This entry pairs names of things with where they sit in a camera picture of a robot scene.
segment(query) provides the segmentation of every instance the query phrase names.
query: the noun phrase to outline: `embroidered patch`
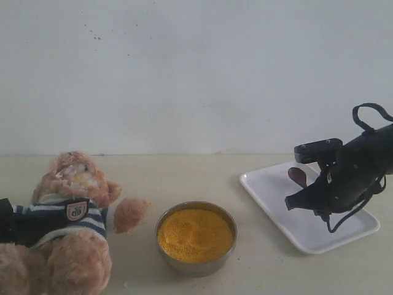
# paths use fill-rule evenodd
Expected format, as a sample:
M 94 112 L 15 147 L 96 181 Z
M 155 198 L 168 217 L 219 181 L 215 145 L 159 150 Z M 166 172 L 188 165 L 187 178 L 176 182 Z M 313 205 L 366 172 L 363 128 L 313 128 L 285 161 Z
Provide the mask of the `embroidered patch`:
M 77 221 L 85 217 L 87 213 L 87 201 L 72 203 L 67 205 L 67 218 L 70 221 Z

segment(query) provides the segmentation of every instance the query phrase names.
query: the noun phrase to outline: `yellow powder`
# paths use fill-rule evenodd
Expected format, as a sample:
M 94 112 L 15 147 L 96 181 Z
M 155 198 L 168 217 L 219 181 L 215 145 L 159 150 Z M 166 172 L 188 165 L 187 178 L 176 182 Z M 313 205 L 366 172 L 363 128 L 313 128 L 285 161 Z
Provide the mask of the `yellow powder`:
M 186 209 L 163 222 L 158 231 L 158 242 L 172 258 L 204 263 L 224 255 L 232 247 L 233 234 L 218 214 Z

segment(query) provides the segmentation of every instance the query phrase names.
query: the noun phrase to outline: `bowl rim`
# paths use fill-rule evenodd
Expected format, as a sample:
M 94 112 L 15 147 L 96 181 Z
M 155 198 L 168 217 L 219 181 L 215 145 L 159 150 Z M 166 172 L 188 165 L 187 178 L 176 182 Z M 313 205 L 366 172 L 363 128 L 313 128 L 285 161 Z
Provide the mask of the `bowl rim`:
M 184 261 L 178 260 L 178 259 L 176 259 L 176 258 L 173 258 L 173 257 L 170 256 L 168 253 L 166 253 L 166 251 L 161 247 L 160 242 L 158 241 L 158 230 L 159 230 L 158 225 L 161 223 L 161 221 L 164 219 L 164 217 L 165 217 L 168 213 L 170 213 L 171 211 L 173 211 L 174 209 L 176 209 L 176 208 L 178 208 L 178 207 L 180 207 L 180 206 L 183 206 L 183 205 L 188 205 L 188 204 L 207 204 L 207 205 L 215 206 L 215 207 L 217 207 L 218 209 L 222 210 L 222 211 L 229 217 L 229 219 L 230 219 L 231 222 L 232 222 L 233 231 L 234 231 L 234 233 L 233 233 L 233 242 L 232 242 L 232 246 L 231 246 L 231 248 L 229 248 L 229 250 L 228 250 L 227 252 L 225 252 L 223 255 L 219 256 L 219 257 L 216 258 L 215 260 L 208 261 L 208 262 L 202 262 L 202 263 L 184 262 Z M 214 261 L 218 261 L 218 260 L 224 258 L 224 257 L 228 256 L 228 254 L 230 254 L 230 253 L 234 250 L 234 248 L 235 248 L 235 246 L 236 246 L 237 237 L 238 237 L 238 228 L 237 228 L 237 225 L 236 225 L 236 222 L 235 222 L 235 219 L 233 218 L 233 216 L 232 216 L 227 210 L 225 210 L 224 208 L 222 208 L 221 206 L 219 206 L 219 205 L 217 205 L 217 204 L 215 204 L 215 203 L 212 203 L 212 202 L 207 202 L 207 201 L 186 201 L 186 202 L 178 203 L 177 205 L 173 205 L 172 207 L 170 207 L 170 208 L 167 209 L 164 213 L 161 214 L 161 216 L 158 218 L 158 220 L 157 220 L 157 222 L 156 222 L 156 224 L 155 224 L 154 234 L 155 234 L 154 239 L 155 239 L 156 245 L 159 247 L 159 249 L 161 250 L 161 252 L 164 253 L 167 257 L 169 257 L 169 258 L 171 258 L 171 259 L 173 259 L 173 260 L 175 260 L 175 261 L 177 261 L 177 262 L 179 262 L 179 263 L 182 263 L 182 264 L 187 264 L 187 265 L 199 265 L 199 266 L 202 266 L 202 265 L 210 264 L 210 263 L 212 263 L 212 262 L 214 262 Z

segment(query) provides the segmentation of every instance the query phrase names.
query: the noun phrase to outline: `teddy bear head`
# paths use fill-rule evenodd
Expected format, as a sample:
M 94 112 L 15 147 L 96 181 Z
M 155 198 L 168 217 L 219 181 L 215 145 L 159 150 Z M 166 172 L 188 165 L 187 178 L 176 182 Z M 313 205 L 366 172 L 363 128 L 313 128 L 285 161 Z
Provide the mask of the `teddy bear head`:
M 108 181 L 93 158 L 82 151 L 63 152 L 51 163 L 33 193 L 33 203 L 44 195 L 87 197 L 98 207 L 108 207 L 121 194 L 121 185 Z

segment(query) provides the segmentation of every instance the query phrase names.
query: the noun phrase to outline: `white wall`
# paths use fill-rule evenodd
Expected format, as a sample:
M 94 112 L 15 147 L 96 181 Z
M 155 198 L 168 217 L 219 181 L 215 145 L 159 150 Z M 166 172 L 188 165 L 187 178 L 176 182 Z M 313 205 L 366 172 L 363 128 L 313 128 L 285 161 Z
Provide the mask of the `white wall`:
M 393 114 L 393 1 L 2 0 L 0 65 L 0 154 L 292 152 Z

